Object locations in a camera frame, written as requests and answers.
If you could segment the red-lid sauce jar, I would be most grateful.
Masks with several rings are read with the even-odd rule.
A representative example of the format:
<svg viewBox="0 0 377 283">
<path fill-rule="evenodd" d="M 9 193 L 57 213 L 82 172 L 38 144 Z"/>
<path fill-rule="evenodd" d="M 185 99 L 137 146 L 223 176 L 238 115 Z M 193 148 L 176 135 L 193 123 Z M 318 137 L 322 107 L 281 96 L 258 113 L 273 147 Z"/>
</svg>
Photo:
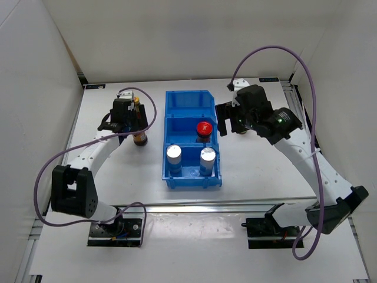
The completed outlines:
<svg viewBox="0 0 377 283">
<path fill-rule="evenodd" d="M 145 132 L 142 132 L 140 134 L 133 135 L 133 142 L 137 146 L 145 146 L 148 142 L 148 137 Z"/>
<path fill-rule="evenodd" d="M 211 140 L 211 134 L 213 132 L 213 126 L 208 121 L 201 121 L 196 127 L 196 142 L 197 143 L 209 143 Z"/>
</svg>

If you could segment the silver-top shaker can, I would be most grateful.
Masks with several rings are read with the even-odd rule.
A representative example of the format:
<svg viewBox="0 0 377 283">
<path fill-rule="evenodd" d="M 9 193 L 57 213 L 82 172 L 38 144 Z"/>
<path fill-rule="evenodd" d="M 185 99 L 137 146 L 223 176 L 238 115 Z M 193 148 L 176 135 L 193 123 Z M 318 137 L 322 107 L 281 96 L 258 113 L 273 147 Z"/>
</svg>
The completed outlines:
<svg viewBox="0 0 377 283">
<path fill-rule="evenodd" d="M 182 151 L 180 146 L 176 144 L 168 146 L 166 150 L 166 157 L 170 173 L 178 174 L 179 172 L 181 172 L 181 154 Z"/>
<path fill-rule="evenodd" d="M 205 147 L 200 152 L 199 172 L 202 176 L 211 176 L 214 163 L 216 161 L 216 152 L 211 147 Z"/>
</svg>

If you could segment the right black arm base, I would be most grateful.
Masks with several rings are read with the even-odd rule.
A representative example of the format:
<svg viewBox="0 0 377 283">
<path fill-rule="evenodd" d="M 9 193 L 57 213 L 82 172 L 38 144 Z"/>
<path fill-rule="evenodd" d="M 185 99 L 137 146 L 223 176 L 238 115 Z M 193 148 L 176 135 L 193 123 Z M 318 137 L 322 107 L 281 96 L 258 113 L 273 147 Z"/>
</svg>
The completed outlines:
<svg viewBox="0 0 377 283">
<path fill-rule="evenodd" d="M 273 220 L 273 213 L 283 206 L 278 203 L 269 209 L 263 218 L 246 218 L 241 227 L 246 229 L 249 249 L 291 249 L 298 236 L 298 226 L 280 227 Z"/>
</svg>

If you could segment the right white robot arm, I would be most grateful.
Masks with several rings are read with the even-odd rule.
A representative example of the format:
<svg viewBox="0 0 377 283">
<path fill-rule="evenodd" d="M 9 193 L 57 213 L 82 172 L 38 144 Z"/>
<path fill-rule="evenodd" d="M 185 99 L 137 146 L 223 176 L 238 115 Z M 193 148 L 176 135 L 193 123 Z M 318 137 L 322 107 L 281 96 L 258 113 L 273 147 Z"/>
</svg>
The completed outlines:
<svg viewBox="0 0 377 283">
<path fill-rule="evenodd" d="M 330 234 L 368 197 L 363 186 L 352 186 L 311 146 L 302 122 L 286 107 L 273 109 L 263 87 L 240 80 L 230 83 L 231 101 L 216 105 L 218 131 L 240 133 L 253 130 L 284 154 L 317 197 L 313 204 L 275 205 L 264 215 L 264 228 L 273 236 L 290 226 L 311 226 Z"/>
</svg>

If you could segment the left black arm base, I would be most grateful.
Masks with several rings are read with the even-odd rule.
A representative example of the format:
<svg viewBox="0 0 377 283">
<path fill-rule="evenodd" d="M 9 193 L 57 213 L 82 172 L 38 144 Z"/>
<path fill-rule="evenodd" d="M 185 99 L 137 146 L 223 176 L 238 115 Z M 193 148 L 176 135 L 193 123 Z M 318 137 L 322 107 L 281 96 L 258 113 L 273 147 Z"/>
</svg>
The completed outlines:
<svg viewBox="0 0 377 283">
<path fill-rule="evenodd" d="M 112 224 L 91 224 L 88 247 L 140 248 L 144 240 L 145 213 L 136 217 L 124 213 Z"/>
</svg>

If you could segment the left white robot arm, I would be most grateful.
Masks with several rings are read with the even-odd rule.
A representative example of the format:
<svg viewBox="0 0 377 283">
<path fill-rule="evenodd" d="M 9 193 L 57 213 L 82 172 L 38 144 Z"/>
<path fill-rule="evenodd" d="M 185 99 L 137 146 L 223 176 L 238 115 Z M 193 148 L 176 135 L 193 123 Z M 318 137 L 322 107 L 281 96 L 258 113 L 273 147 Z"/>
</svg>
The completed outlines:
<svg viewBox="0 0 377 283">
<path fill-rule="evenodd" d="M 109 155 L 125 139 L 120 133 L 136 132 L 148 126 L 145 108 L 132 94 L 116 98 L 113 107 L 103 118 L 91 144 L 66 166 L 52 171 L 52 210 L 96 221 L 109 235 L 123 231 L 119 208 L 98 200 L 94 178 Z"/>
</svg>

